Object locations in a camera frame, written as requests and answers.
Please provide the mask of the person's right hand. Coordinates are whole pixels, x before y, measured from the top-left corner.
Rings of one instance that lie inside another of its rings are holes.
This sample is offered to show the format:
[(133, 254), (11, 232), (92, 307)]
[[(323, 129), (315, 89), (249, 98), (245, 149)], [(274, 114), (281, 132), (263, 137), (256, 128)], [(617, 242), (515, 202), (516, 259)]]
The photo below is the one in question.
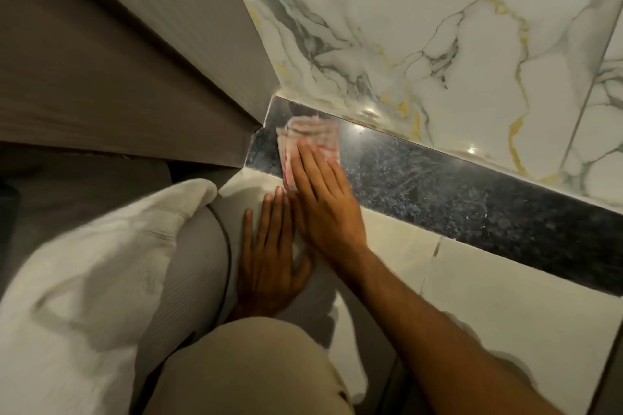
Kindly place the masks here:
[(362, 270), (368, 253), (360, 204), (349, 183), (349, 203), (342, 211), (308, 210), (295, 191), (295, 209), (307, 240), (329, 261), (336, 272), (355, 275)]

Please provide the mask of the pink and white cleaning cloth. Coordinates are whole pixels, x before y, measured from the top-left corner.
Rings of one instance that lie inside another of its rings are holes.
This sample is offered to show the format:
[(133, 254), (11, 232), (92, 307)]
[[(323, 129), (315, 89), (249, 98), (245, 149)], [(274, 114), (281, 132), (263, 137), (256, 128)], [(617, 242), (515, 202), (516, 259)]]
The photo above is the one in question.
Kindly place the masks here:
[(299, 139), (304, 139), (310, 145), (316, 145), (327, 159), (334, 159), (340, 163), (339, 124), (335, 120), (322, 119), (318, 116), (292, 117), (285, 127), (276, 129), (276, 134), (286, 191), (297, 190), (290, 162), (292, 156), (298, 152)]

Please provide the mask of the grey-brown ribbed door frame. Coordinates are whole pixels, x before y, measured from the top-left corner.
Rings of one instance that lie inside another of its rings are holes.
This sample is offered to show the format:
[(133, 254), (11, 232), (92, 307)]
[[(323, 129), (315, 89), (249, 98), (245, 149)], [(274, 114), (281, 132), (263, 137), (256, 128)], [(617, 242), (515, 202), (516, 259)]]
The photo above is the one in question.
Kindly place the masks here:
[(243, 0), (118, 0), (260, 124), (280, 87)]

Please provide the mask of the black granite threshold strip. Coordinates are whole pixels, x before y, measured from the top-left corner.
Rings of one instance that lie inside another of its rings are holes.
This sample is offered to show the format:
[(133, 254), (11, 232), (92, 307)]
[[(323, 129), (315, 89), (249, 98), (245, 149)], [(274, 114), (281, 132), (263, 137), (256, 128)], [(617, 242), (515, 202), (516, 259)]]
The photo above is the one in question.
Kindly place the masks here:
[(301, 115), (337, 122), (341, 166), (363, 207), (623, 297), (623, 214), (516, 176), (281, 97), (245, 166), (281, 177), (276, 129)]

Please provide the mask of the white towel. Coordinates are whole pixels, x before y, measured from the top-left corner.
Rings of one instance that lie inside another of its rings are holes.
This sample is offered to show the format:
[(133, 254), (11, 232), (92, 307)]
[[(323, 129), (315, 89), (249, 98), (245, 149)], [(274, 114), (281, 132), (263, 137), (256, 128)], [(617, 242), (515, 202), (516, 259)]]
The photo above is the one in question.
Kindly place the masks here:
[(0, 300), (0, 415), (130, 415), (177, 235), (216, 196), (177, 183), (33, 252)]

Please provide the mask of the person's beige trouser leg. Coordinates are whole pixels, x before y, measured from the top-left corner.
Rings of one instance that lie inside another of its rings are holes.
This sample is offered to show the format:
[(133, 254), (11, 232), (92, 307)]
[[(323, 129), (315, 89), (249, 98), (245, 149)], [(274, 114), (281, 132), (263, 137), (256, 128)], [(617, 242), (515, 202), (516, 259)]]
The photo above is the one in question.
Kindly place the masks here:
[(143, 415), (355, 415), (323, 347), (267, 317), (223, 324), (175, 352)]

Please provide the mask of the person's right forearm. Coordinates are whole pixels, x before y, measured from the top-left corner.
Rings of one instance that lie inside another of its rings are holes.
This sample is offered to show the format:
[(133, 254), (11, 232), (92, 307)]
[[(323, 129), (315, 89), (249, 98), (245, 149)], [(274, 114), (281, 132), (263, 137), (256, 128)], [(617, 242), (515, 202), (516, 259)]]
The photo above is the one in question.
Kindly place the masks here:
[(339, 258), (336, 273), (407, 363), (435, 415), (563, 415), (366, 246)]

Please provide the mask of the person's left hand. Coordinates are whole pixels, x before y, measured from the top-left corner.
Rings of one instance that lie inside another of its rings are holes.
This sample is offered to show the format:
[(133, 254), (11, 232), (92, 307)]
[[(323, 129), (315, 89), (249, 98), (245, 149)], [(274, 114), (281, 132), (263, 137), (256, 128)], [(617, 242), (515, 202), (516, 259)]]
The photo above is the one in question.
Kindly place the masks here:
[[(303, 290), (291, 289), (291, 275), (296, 269), (293, 257), (295, 218), (290, 199), (284, 192), (284, 224), (278, 254), (271, 252), (271, 210), (273, 193), (266, 193), (257, 227), (254, 228), (253, 260), (238, 261), (237, 301), (227, 323), (249, 317), (275, 317), (286, 309)], [(302, 256), (312, 256), (308, 247)]]

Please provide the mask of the dark brown wooden door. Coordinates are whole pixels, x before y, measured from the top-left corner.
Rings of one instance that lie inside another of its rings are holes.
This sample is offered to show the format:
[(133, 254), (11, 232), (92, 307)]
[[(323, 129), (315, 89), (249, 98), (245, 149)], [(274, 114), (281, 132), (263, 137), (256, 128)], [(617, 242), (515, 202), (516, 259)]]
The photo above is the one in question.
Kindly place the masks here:
[(0, 0), (0, 144), (241, 167), (259, 128), (96, 0)]

